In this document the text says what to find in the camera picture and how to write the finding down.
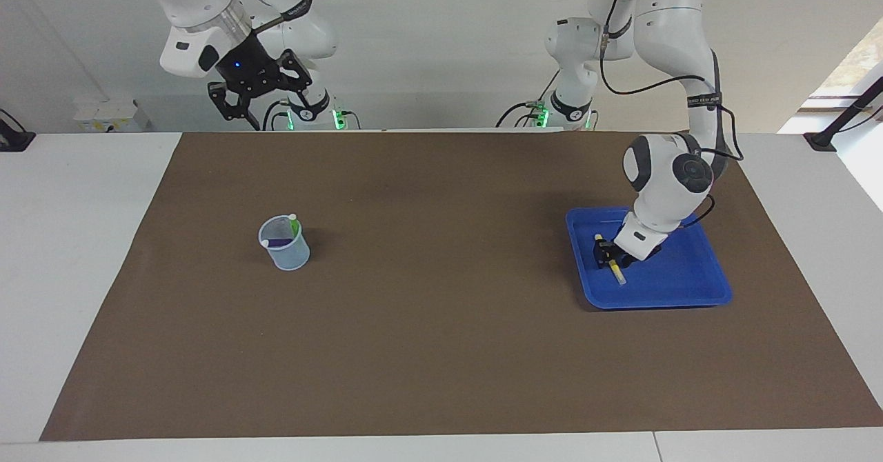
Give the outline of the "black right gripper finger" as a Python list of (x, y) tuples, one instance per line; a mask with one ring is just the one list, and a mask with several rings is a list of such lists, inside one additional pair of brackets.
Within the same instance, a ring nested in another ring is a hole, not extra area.
[(277, 60), (278, 75), (275, 76), (275, 87), (285, 92), (303, 92), (312, 85), (309, 70), (300, 62), (299, 57), (291, 48), (285, 48)]
[(208, 82), (209, 98), (221, 116), (227, 121), (246, 120), (255, 131), (261, 131), (261, 123), (253, 115), (250, 106), (252, 99), (256, 97), (256, 90), (259, 89), (261, 84), (253, 81), (241, 81), (233, 89), (229, 88), (227, 82)]

